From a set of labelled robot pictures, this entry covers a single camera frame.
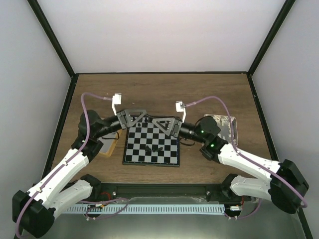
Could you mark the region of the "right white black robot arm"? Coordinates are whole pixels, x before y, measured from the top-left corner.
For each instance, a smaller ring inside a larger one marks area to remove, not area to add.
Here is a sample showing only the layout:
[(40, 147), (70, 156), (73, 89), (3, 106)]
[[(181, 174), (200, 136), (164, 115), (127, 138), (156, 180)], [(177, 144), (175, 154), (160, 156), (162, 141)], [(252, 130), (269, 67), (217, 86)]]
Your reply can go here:
[(221, 129), (213, 117), (202, 117), (196, 124), (175, 117), (153, 118), (152, 123), (167, 136), (202, 143), (200, 152), (207, 160), (251, 175), (251, 178), (228, 175), (221, 188), (224, 199), (232, 201), (237, 196), (260, 198), (271, 201), (288, 214), (294, 214), (298, 208), (306, 206), (304, 196), (309, 184), (292, 161), (269, 160), (237, 149), (219, 137)]

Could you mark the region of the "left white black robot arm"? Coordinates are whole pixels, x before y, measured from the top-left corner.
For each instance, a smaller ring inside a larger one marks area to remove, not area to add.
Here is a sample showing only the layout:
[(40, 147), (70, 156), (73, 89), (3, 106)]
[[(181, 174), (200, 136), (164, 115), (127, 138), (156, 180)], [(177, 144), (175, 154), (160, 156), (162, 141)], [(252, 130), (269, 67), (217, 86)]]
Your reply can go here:
[(120, 129), (133, 127), (146, 110), (126, 109), (102, 119), (94, 110), (84, 110), (78, 124), (78, 136), (60, 163), (27, 192), (17, 191), (12, 198), (12, 220), (16, 236), (23, 228), (35, 238), (45, 235), (58, 217), (62, 203), (56, 203), (63, 188), (99, 153), (101, 137)]

